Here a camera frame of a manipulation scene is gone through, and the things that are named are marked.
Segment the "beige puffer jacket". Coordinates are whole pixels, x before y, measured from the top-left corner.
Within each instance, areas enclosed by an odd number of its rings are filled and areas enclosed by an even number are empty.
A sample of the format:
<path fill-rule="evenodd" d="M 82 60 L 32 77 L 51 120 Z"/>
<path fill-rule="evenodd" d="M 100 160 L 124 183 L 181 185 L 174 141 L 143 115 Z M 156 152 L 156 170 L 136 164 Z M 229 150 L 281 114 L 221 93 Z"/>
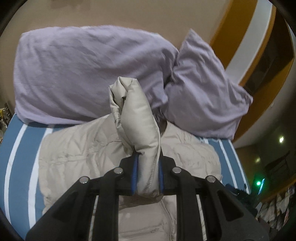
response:
<path fill-rule="evenodd" d="M 111 114 L 48 134 L 39 152 L 39 187 L 47 211 L 80 177 L 97 178 L 139 153 L 137 190 L 119 199 L 120 240 L 176 240 L 175 196 L 158 190 L 159 156 L 192 175 L 221 178 L 215 149 L 172 123 L 160 128 L 136 79 L 109 87 Z"/>

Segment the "blue white striped bedsheet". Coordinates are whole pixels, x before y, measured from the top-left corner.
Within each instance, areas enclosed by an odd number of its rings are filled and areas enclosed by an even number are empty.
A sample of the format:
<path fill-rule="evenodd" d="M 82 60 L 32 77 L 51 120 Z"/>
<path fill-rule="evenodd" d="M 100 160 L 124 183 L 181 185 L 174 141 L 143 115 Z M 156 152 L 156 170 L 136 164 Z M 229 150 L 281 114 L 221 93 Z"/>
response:
<path fill-rule="evenodd" d="M 38 184 L 38 154 L 41 141 L 64 125 L 23 123 L 16 115 L 11 119 L 1 143 L 1 210 L 16 233 L 25 238 L 42 216 L 43 196 Z M 250 193 L 244 169 L 230 140 L 198 138 L 211 145 L 218 154 L 222 183 Z"/>

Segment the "lavender pillow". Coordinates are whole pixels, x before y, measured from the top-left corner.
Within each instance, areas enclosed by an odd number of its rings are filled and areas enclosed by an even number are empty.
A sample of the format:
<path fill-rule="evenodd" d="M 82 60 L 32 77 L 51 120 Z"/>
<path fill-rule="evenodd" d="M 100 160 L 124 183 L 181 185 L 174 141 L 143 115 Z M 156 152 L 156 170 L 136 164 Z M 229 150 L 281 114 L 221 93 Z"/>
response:
<path fill-rule="evenodd" d="M 213 49 L 189 30 L 177 55 L 168 102 L 161 108 L 166 120 L 195 136 L 232 140 L 252 96 L 232 82 Z"/>

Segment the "lavender duvet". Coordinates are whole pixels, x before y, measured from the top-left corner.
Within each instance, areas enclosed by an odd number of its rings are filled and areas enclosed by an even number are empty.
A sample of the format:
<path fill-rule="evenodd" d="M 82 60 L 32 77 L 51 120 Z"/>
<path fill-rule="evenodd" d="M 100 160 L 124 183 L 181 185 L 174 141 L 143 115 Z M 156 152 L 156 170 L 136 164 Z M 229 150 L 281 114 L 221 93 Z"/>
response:
<path fill-rule="evenodd" d="M 118 26 L 48 27 L 25 32 L 16 49 L 15 112 L 24 123 L 80 124 L 110 113 L 109 86 L 139 81 L 152 109 L 178 54 L 161 35 Z"/>

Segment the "orange wooden door frame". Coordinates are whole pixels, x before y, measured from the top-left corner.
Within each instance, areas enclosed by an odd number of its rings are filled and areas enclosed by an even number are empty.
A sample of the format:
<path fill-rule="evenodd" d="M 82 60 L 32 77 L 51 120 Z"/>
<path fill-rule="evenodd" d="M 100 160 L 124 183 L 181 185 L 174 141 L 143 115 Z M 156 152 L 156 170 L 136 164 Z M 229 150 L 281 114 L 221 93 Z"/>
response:
<path fill-rule="evenodd" d="M 260 78 L 233 139 L 236 147 L 254 144 L 292 94 L 295 44 L 290 27 L 270 1 L 229 1 L 210 46 L 233 83 L 245 87 L 250 77 Z"/>

